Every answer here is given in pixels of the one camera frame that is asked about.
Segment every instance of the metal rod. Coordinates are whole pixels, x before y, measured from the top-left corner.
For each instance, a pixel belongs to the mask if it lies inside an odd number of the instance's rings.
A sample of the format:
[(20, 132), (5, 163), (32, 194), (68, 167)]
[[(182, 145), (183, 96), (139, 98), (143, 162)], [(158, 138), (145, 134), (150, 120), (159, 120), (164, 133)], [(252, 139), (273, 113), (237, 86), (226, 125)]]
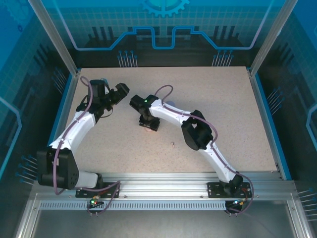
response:
[(219, 66), (219, 63), (220, 63), (221, 58), (222, 58), (222, 55), (219, 55), (219, 60), (218, 60), (217, 66)]
[(315, 197), (313, 197), (312, 199), (305, 200), (305, 201), (301, 201), (301, 203), (303, 203), (303, 202), (309, 202), (309, 201), (316, 202), (316, 201), (317, 201), (317, 199), (316, 199)]
[(285, 1), (285, 4), (281, 8), (278, 16), (276, 17), (269, 33), (267, 34), (266, 39), (264, 40), (258, 54), (256, 55), (251, 67), (250, 73), (251, 76), (256, 75), (260, 66), (262, 65), (265, 57), (267, 56), (268, 52), (270, 51), (272, 45), (274, 44), (277, 36), (279, 35), (280, 31), (282, 30), (284, 24), (286, 23), (289, 15), (292, 13), (294, 6), (296, 5), (297, 0), (288, 0)]
[(23, 175), (29, 175), (29, 176), (32, 176), (32, 177), (34, 177), (34, 178), (37, 178), (35, 175), (32, 175), (32, 174), (26, 172), (25, 170), (22, 171), (22, 174), (23, 174)]
[(66, 86), (66, 83), (63, 79), (63, 77), (60, 75), (57, 69), (55, 69), (54, 73), (55, 77), (58, 79), (58, 81), (62, 84), (63, 88)]
[(213, 66), (215, 58), (216, 58), (216, 55), (213, 55), (213, 60), (212, 60), (212, 63), (211, 63), (212, 66)]
[(133, 67), (132, 66), (132, 61), (131, 61), (131, 56), (129, 56), (129, 60), (130, 60), (130, 67)]
[(276, 95), (274, 96), (274, 99), (272, 99), (272, 100), (268, 103), (268, 106), (269, 106), (269, 107), (272, 105), (272, 103), (274, 103), (277, 99), (279, 99), (278, 96), (279, 96), (279, 95), (276, 94)]
[(122, 68), (121, 62), (120, 62), (120, 56), (117, 56), (117, 58), (118, 58), (118, 61), (119, 61), (120, 68)]
[(125, 56), (122, 56), (123, 61), (124, 61), (124, 66), (127, 67), (127, 62), (125, 61)]
[(230, 66), (232, 59), (233, 59), (233, 56), (230, 57), (230, 61), (227, 66)]
[(60, 76), (65, 80), (65, 82), (67, 82), (67, 78), (65, 77), (65, 75), (63, 73), (61, 73), (61, 70), (59, 68), (57, 68), (58, 73), (60, 74)]
[(134, 51), (130, 51), (130, 53), (131, 53), (131, 55), (132, 55), (133, 67), (135, 67), (134, 57), (133, 57), (133, 53), (134, 53)]
[(30, 163), (35, 164), (36, 166), (38, 165), (38, 164), (35, 163), (34, 161), (27, 159), (24, 155), (22, 155), (21, 159), (22, 159), (22, 160), (29, 161)]
[(276, 90), (276, 89), (273, 89), (273, 91), (270, 93), (270, 95), (268, 95), (268, 97), (266, 98), (266, 100), (268, 101), (276, 92), (277, 92), (277, 90)]
[(271, 107), (270, 111), (271, 112), (274, 111), (274, 109), (278, 107), (283, 101), (284, 101), (284, 98), (282, 98), (282, 100), (280, 100), (277, 104), (274, 104), (274, 106)]
[(57, 83), (57, 80), (54, 80), (54, 82), (55, 82), (54, 85), (56, 86), (56, 88), (58, 88), (61, 91), (61, 93), (62, 93), (63, 92), (62, 86), (60, 86), (60, 84)]
[(77, 75), (77, 67), (74, 63), (70, 53), (68, 52), (67, 47), (65, 46), (63, 39), (61, 38), (58, 30), (56, 29), (49, 13), (47, 12), (46, 8), (44, 7), (42, 1), (38, 0), (28, 0), (29, 4), (33, 8), (37, 18), (41, 22), (42, 26), (44, 27), (46, 33), (48, 34), (49, 38), (51, 39), (53, 45), (57, 49), (60, 57), (64, 61), (67, 69), (72, 75)]
[(280, 99), (277, 99), (276, 102), (274, 102), (271, 106), (269, 106), (269, 110), (272, 111), (272, 109), (276, 106), (276, 104), (279, 104), (281, 102)]
[(218, 51), (218, 54), (217, 54), (217, 57), (216, 57), (216, 61), (215, 61), (215, 63), (214, 63), (214, 66), (216, 66), (216, 64), (217, 64), (217, 61), (218, 61), (218, 56), (219, 56), (219, 53), (220, 53), (221, 51)]
[(305, 195), (305, 196), (301, 196), (301, 197), (299, 197), (299, 198), (303, 198), (303, 197), (310, 197), (310, 196), (314, 196), (314, 195), (316, 195), (317, 193), (312, 193), (312, 194), (308, 194), (308, 195)]
[(29, 180), (35, 181), (35, 180), (34, 180), (34, 179), (32, 179), (32, 178), (25, 177), (25, 176), (23, 176), (23, 175), (19, 174), (18, 172), (16, 172), (16, 173), (15, 173), (15, 176), (16, 176), (16, 177), (22, 177), (22, 178), (25, 178), (25, 179), (29, 179)]
[(33, 171), (33, 170), (31, 170), (31, 169), (29, 169), (29, 168), (23, 166), (22, 164), (18, 164), (18, 168), (24, 168), (24, 169), (26, 169), (26, 170), (28, 170), (28, 171), (33, 172), (33, 173), (36, 173), (36, 174), (38, 173), (38, 172), (36, 172), (36, 171)]
[(119, 54), (120, 54), (120, 58), (121, 58), (121, 63), (122, 63), (122, 67), (123, 67), (123, 59), (122, 59), (122, 51), (119, 51)]
[(309, 188), (308, 190), (306, 190), (306, 191), (298, 192), (298, 194), (301, 194), (301, 193), (304, 193), (304, 192), (313, 192), (313, 188), (310, 187), (310, 188)]
[(36, 158), (34, 158), (32, 155), (28, 155), (28, 158), (29, 158), (29, 159), (33, 159), (33, 160), (36, 160), (36, 161), (37, 161), (37, 159), (36, 159)]
[(304, 205), (303, 207), (310, 207), (310, 206), (316, 206), (317, 203), (314, 203), (314, 204), (309, 204), (309, 205)]
[(37, 169), (38, 169), (38, 168), (36, 168), (35, 166), (30, 165), (28, 162), (26, 162), (26, 163), (25, 163), (25, 165), (26, 165), (26, 166), (29, 166), (29, 167), (31, 167), (31, 168), (34, 168), (35, 170), (37, 170)]
[(317, 208), (315, 208), (315, 209), (309, 209), (309, 210), (304, 210), (304, 212), (311, 212), (311, 211), (317, 211)]
[(227, 66), (229, 58), (230, 58), (232, 52), (233, 52), (233, 50), (229, 50), (229, 55), (228, 55), (228, 58), (227, 58), (227, 62), (224, 64), (225, 66)]
[(272, 112), (272, 115), (274, 115), (281, 108), (282, 108), (282, 105), (279, 105), (278, 108), (274, 112)]
[(225, 63), (226, 63), (226, 61), (227, 61), (227, 59), (228, 59), (228, 56), (227, 56), (227, 55), (225, 55), (224, 57), (225, 57), (225, 59), (224, 59), (224, 62), (223, 62), (223, 64), (222, 64), (222, 66), (225, 66)]
[(221, 63), (220, 63), (220, 66), (222, 65), (222, 62), (223, 62), (223, 59), (224, 59), (224, 55), (226, 54), (227, 50), (224, 50), (223, 51), (223, 56), (222, 56), (222, 59), (221, 59)]
[(276, 97), (278, 97), (278, 94), (276, 94), (278, 92), (278, 90), (270, 97), (267, 99), (267, 103), (269, 104), (270, 102), (272, 102), (272, 100)]
[(128, 67), (130, 67), (129, 66), (129, 57), (128, 57), (128, 51), (124, 51), (125, 52), (125, 56), (126, 56), (126, 58), (127, 58), (127, 61), (128, 61)]
[(135, 59), (135, 65), (136, 65), (136, 67), (138, 67), (138, 60), (137, 60), (137, 56), (134, 56), (134, 59)]
[(27, 183), (27, 184), (29, 184), (29, 185), (33, 185), (31, 182), (27, 182), (27, 181), (24, 181), (24, 179), (20, 179), (20, 182), (24, 182), (24, 183)]

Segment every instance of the speckled work surface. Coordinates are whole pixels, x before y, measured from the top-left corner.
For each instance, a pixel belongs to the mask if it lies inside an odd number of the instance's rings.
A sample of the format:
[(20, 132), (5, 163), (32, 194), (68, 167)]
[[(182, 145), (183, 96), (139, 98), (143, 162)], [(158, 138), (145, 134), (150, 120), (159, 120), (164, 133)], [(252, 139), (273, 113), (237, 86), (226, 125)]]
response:
[[(114, 173), (200, 173), (214, 170), (184, 142), (180, 128), (161, 120), (157, 132), (138, 126), (139, 114), (131, 97), (147, 97), (165, 85), (174, 86), (167, 99), (187, 111), (200, 110), (219, 133), (217, 145), (239, 171), (276, 170), (259, 109), (245, 67), (85, 68), (89, 79), (119, 82), (128, 96), (100, 119), (75, 153), (80, 170)], [(162, 98), (168, 89), (159, 93)], [(78, 82), (68, 123), (88, 88)]]

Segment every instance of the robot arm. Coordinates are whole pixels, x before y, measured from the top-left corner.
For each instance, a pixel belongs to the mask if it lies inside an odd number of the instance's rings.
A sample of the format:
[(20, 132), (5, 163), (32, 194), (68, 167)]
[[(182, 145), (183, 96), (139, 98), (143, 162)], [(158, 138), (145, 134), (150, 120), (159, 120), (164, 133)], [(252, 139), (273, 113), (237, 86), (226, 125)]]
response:
[(130, 101), (130, 106), (141, 114), (140, 126), (157, 131), (159, 119), (164, 119), (181, 127), (186, 144), (191, 149), (199, 151), (209, 161), (228, 195), (234, 194), (242, 184), (243, 178), (234, 173), (236, 170), (229, 165), (216, 144), (213, 143), (210, 127), (204, 122), (188, 116), (194, 115), (204, 119), (201, 112), (195, 110), (191, 113), (170, 105), (164, 104), (163, 106), (161, 100), (153, 95), (149, 95), (146, 99), (135, 95)]
[[(38, 182), (40, 185), (53, 186), (53, 159), (60, 141), (63, 140), (56, 168), (57, 187), (73, 189), (75, 187), (94, 188), (102, 186), (102, 176), (96, 173), (79, 171), (74, 159), (74, 153), (77, 151), (80, 143), (86, 136), (87, 132), (95, 126), (104, 110), (111, 111), (112, 106), (118, 104), (129, 92), (129, 88), (119, 83), (116, 85), (117, 90), (109, 89), (107, 83), (103, 80), (90, 81), (93, 95), (86, 96), (88, 100), (92, 98), (92, 104), (88, 111), (80, 118), (87, 107), (83, 101), (77, 107), (74, 119), (65, 129), (65, 131), (53, 141), (48, 148), (38, 151)], [(67, 129), (76, 122), (68, 131), (63, 139)]]

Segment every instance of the blue border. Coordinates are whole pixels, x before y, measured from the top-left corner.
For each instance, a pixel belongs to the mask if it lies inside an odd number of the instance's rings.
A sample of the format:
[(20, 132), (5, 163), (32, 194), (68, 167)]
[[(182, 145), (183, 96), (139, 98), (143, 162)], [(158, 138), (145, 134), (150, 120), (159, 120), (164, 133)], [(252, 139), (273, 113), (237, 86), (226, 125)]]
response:
[(9, 108), (10, 111), (12, 111), (15, 116), (16, 116), (16, 120), (18, 122), (18, 129), (16, 130), (15, 132), (15, 135), (14, 135), (14, 138), (12, 139), (11, 141), (11, 144), (10, 144), (10, 147), (8, 149), (8, 152), (6, 153), (6, 156), (4, 158), (4, 161), (1, 165), (1, 168), (0, 168), (0, 180), (2, 178), (2, 175), (3, 175), (3, 172), (5, 170), (5, 167), (6, 165), (8, 164), (8, 161), (10, 159), (10, 156), (12, 154), (12, 151), (14, 149), (14, 146), (16, 144), (16, 141), (19, 137), (19, 134), (21, 132), (21, 129), (22, 129), (22, 121), (21, 121), (21, 116), (20, 116), (20, 112), (19, 110), (14, 106), (14, 105), (11, 105), (10, 103), (8, 103), (4, 98), (0, 97), (0, 103), (3, 103), (6, 107)]
[(60, 104), (59, 104), (59, 108), (58, 108), (58, 111), (57, 111), (57, 114), (56, 114), (54, 125), (53, 125), (52, 131), (51, 131), (51, 135), (50, 135), (50, 138), (49, 138), (48, 146), (54, 140), (54, 136), (56, 134), (57, 126), (58, 126), (58, 123), (59, 123), (59, 120), (60, 120), (61, 112), (63, 111), (63, 107), (64, 107), (64, 104), (65, 104), (65, 101), (66, 101), (66, 96), (67, 96), (67, 93), (68, 93), (72, 78), (73, 78), (73, 75), (70, 73), (69, 77), (68, 77), (68, 80), (67, 80), (67, 83), (66, 83), (66, 86), (65, 86), (63, 97), (61, 98), (61, 101), (60, 101)]
[(282, 145), (281, 145), (281, 142), (279, 141), (279, 138), (278, 138), (278, 135), (277, 135), (277, 131), (276, 131), (276, 128), (275, 128), (275, 124), (274, 124), (271, 112), (269, 110), (269, 107), (268, 107), (268, 104), (267, 104), (267, 100), (266, 100), (266, 97), (265, 97), (265, 94), (264, 94), (264, 90), (262, 88), (262, 84), (260, 82), (260, 78), (259, 78), (258, 73), (256, 73), (255, 78), (256, 78), (256, 81), (257, 81), (257, 84), (258, 84), (258, 87), (259, 87), (259, 91), (260, 91), (260, 95), (261, 95), (261, 98), (262, 98), (262, 101), (263, 101), (263, 104), (264, 104), (264, 108), (265, 108), (265, 111), (266, 111), (266, 114), (267, 114), (268, 122), (269, 122), (269, 125), (270, 125), (271, 129), (272, 129), (272, 133), (273, 133), (273, 137), (274, 137), (274, 140), (275, 140), (275, 143), (276, 143), (276, 147), (277, 147), (280, 159), (281, 159), (281, 163), (282, 163), (282, 166), (283, 166), (282, 169), (284, 170), (286, 179), (287, 180), (292, 180), (292, 176), (291, 176), (291, 173), (289, 172), (289, 169), (288, 169), (288, 165), (287, 165), (287, 162), (286, 162), (286, 159), (285, 159), (285, 155), (284, 155), (284, 152), (283, 152), (283, 149), (282, 149)]

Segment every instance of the enclosure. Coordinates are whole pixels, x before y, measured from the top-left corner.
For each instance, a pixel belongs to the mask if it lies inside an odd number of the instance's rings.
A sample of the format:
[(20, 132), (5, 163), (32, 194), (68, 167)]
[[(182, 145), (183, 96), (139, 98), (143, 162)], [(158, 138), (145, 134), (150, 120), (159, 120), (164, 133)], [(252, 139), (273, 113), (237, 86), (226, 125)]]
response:
[[(0, 1), (1, 237), (315, 237), (316, 10), (311, 0)], [(89, 93), (81, 76), (130, 90), (74, 152), (81, 171), (121, 181), (98, 217), (79, 190), (38, 183), (37, 152)], [(211, 196), (218, 171), (179, 127), (139, 126), (131, 98), (163, 85), (174, 88), (166, 104), (201, 111), (252, 181), (246, 213), (229, 216), (236, 198)]]

